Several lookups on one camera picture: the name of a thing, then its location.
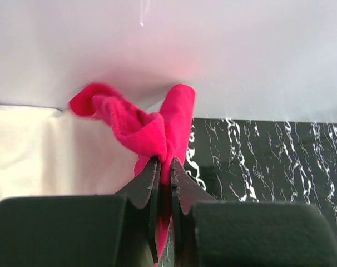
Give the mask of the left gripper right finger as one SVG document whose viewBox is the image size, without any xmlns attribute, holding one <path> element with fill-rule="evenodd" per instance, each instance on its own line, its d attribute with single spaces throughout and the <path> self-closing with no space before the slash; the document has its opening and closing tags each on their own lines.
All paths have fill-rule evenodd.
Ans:
<svg viewBox="0 0 337 267">
<path fill-rule="evenodd" d="M 337 240 L 314 205 L 218 201 L 171 163 L 176 266 L 337 266 Z"/>
</svg>

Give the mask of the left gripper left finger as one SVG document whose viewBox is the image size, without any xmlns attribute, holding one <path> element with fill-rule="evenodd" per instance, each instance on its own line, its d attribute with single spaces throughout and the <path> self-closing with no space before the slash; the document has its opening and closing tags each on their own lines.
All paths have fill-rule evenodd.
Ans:
<svg viewBox="0 0 337 267">
<path fill-rule="evenodd" d="M 0 266 L 154 266 L 161 164 L 113 195 L 0 201 Z"/>
</svg>

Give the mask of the magenta t shirt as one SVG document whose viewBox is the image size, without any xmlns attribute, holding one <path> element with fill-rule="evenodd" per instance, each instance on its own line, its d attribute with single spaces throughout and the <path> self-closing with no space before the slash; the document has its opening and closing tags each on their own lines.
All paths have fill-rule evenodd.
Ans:
<svg viewBox="0 0 337 267">
<path fill-rule="evenodd" d="M 115 138 L 138 155 L 134 173 L 138 175 L 156 156 L 162 164 L 162 213 L 158 221 L 158 256 L 162 256 L 171 219 L 170 166 L 173 158 L 185 162 L 196 99 L 195 90 L 184 84 L 169 90 L 159 112 L 147 113 L 104 83 L 86 86 L 69 101 L 72 112 L 101 120 L 112 128 Z"/>
</svg>

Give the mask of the folded white t shirt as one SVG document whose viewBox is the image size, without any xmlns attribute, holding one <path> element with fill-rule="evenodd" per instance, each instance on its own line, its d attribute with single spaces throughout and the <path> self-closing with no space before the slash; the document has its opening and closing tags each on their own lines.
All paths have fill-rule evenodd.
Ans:
<svg viewBox="0 0 337 267">
<path fill-rule="evenodd" d="M 51 108 L 0 106 L 0 201 L 111 194 L 133 179 L 137 159 L 101 121 Z"/>
</svg>

